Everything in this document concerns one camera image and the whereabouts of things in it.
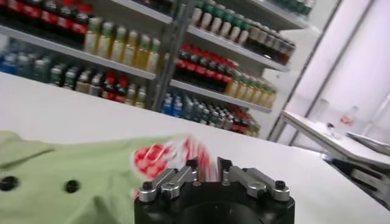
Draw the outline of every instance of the clear bottle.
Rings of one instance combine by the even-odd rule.
[[[157,68],[157,62],[160,54],[158,53],[158,50],[160,48],[160,41],[156,38],[153,39],[152,43],[152,50],[149,54],[149,58],[147,60],[147,65],[146,65],[146,71],[151,72],[153,74],[156,73],[156,68]]]
[[[103,23],[102,35],[99,37],[97,56],[102,58],[110,58],[112,43],[113,43],[114,24],[111,22]]]
[[[225,11],[224,23],[222,24],[221,31],[219,33],[221,37],[227,38],[230,28],[232,28],[233,15],[234,15],[233,10],[228,9]]]
[[[96,53],[98,46],[98,39],[101,32],[103,19],[100,17],[94,17],[90,19],[90,25],[88,32],[85,35],[84,51],[90,54]]]
[[[196,26],[199,23],[199,21],[202,17],[202,14],[203,14],[203,7],[204,7],[204,2],[201,0],[197,0],[196,6],[195,6],[195,9],[193,12],[193,16],[191,18],[192,25]]]
[[[123,61],[124,46],[126,43],[126,28],[124,26],[119,26],[116,30],[116,40],[112,46],[111,60],[118,63]]]
[[[137,48],[137,36],[138,33],[135,30],[130,31],[129,39],[127,40],[127,44],[124,49],[123,63],[125,65],[134,65],[134,57]]]
[[[210,26],[210,31],[212,33],[215,33],[215,34],[219,33],[219,31],[221,29],[222,19],[224,17],[225,9],[226,9],[226,7],[224,5],[220,5],[220,4],[218,4],[215,7],[214,13],[213,13],[214,19],[213,19],[213,22],[211,23],[211,26]]]
[[[241,33],[239,34],[239,37],[237,39],[237,43],[239,45],[244,45],[246,40],[248,39],[249,36],[249,29],[250,25],[253,23],[252,20],[250,19],[245,19],[243,24],[241,25]]]
[[[229,40],[235,42],[238,38],[239,33],[241,32],[241,25],[244,22],[244,16],[236,14],[232,21],[232,30],[230,31]]]
[[[138,48],[136,55],[135,55],[135,64],[134,66],[136,68],[145,70],[146,69],[146,63],[149,56],[149,45],[150,45],[151,39],[147,35],[142,35],[140,48]]]
[[[215,2],[212,0],[208,0],[205,3],[205,6],[203,8],[203,16],[202,20],[200,21],[200,28],[201,29],[207,29],[211,23],[211,20],[213,19],[213,10],[215,7]]]

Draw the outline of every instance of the white wall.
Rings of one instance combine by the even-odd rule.
[[[370,0],[342,1],[286,110],[299,115],[307,112],[369,2]],[[279,142],[288,144],[294,133],[295,129],[286,127]]]
[[[351,131],[361,133],[390,93],[390,1],[376,0],[336,67],[321,98],[329,101],[322,121],[337,122],[352,106],[360,110]],[[371,135],[388,139],[387,107]],[[299,137],[297,145],[312,145]]]

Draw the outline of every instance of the bottle label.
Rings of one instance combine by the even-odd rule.
[[[23,13],[29,17],[41,18],[42,10],[36,7],[31,7],[29,5],[24,5]]]
[[[51,24],[57,24],[59,17],[53,13],[49,13],[47,11],[42,11],[42,20],[51,23]]]
[[[96,48],[97,34],[88,33],[85,37],[85,52],[94,54]]]
[[[72,29],[73,22],[70,19],[65,19],[63,17],[59,17],[58,20],[59,20],[57,23],[58,26],[65,28],[65,29]]]
[[[8,8],[10,8],[16,12],[22,12],[23,7],[24,7],[24,4],[22,2],[19,2],[17,0],[8,0]]]
[[[72,31],[75,33],[86,34],[88,32],[88,26],[79,23],[73,23]]]

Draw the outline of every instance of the white shelf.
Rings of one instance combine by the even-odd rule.
[[[243,48],[242,46],[240,46],[236,43],[233,43],[229,40],[226,40],[225,38],[217,36],[209,31],[205,31],[205,30],[199,29],[199,28],[194,27],[194,26],[189,26],[188,32],[197,36],[197,37],[205,39],[209,42],[217,44],[218,46],[224,47],[232,52],[236,52],[237,54],[240,54],[240,55],[243,55],[247,58],[255,60],[255,61],[261,63],[262,65],[265,65],[265,67],[268,67],[271,69],[276,69],[276,70],[282,71],[282,72],[289,71],[288,67],[281,65],[277,62],[274,62],[271,59],[268,59],[264,56],[256,54],[250,50],[247,50],[247,49]]]
[[[134,11],[140,12],[144,15],[147,15],[153,19],[159,20],[163,23],[169,24],[172,22],[172,18],[170,16],[164,15],[154,9],[146,7],[145,5],[141,5],[132,0],[111,0],[111,1],[121,4],[124,7],[132,9]]]
[[[155,75],[150,73],[150,72],[142,71],[140,69],[133,68],[133,67],[130,67],[130,66],[127,66],[124,64],[120,64],[120,63],[117,63],[115,61],[111,61],[111,60],[104,59],[104,58],[101,58],[101,57],[98,57],[95,55],[91,55],[91,54],[88,54],[84,51],[80,51],[80,50],[77,50],[77,49],[74,49],[71,47],[67,47],[67,46],[64,46],[62,44],[58,44],[56,42],[49,41],[49,40],[46,40],[44,38],[36,37],[35,35],[21,32],[21,31],[15,30],[15,29],[11,29],[11,28],[6,27],[6,26],[0,25],[0,33],[7,35],[7,36],[10,36],[12,38],[21,40],[21,41],[25,41],[25,42],[30,43],[30,44],[34,44],[34,45],[37,45],[37,46],[40,46],[40,47],[43,47],[46,49],[50,49],[52,51],[56,51],[56,52],[63,53],[65,55],[69,55],[69,56],[72,56],[75,58],[90,61],[90,62],[98,64],[98,65],[102,65],[102,66],[105,66],[108,68],[119,70],[119,71],[129,73],[129,74],[132,74],[135,76],[139,76],[139,77],[142,77],[145,79],[153,80],[155,78]]]
[[[254,110],[257,110],[257,111],[261,111],[261,112],[264,112],[264,113],[270,113],[272,111],[269,108],[265,108],[265,107],[262,107],[262,106],[259,106],[259,105],[253,104],[253,103],[249,103],[249,102],[246,102],[246,101],[243,101],[243,100],[232,98],[230,96],[226,96],[226,95],[223,95],[221,93],[213,92],[213,91],[210,91],[210,90],[207,90],[207,89],[203,89],[201,87],[197,87],[197,86],[194,86],[194,85],[191,85],[191,84],[187,84],[187,83],[184,83],[184,82],[180,82],[180,81],[177,81],[177,80],[171,80],[171,86],[174,86],[176,88],[183,89],[185,91],[189,91],[189,92],[192,92],[192,93],[197,93],[197,94],[200,94],[200,95],[203,95],[203,96],[207,96],[207,97],[211,97],[211,98],[214,98],[214,99],[218,99],[218,100],[221,100],[221,101],[224,101],[224,102],[227,102],[227,103],[231,103],[231,104],[234,104],[234,105],[237,105],[237,106],[246,107],[246,108],[254,109]]]

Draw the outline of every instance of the white counter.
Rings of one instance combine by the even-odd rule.
[[[189,133],[212,156],[285,180],[296,200],[296,224],[390,223],[389,211],[319,155],[5,74],[0,130],[57,143]]]

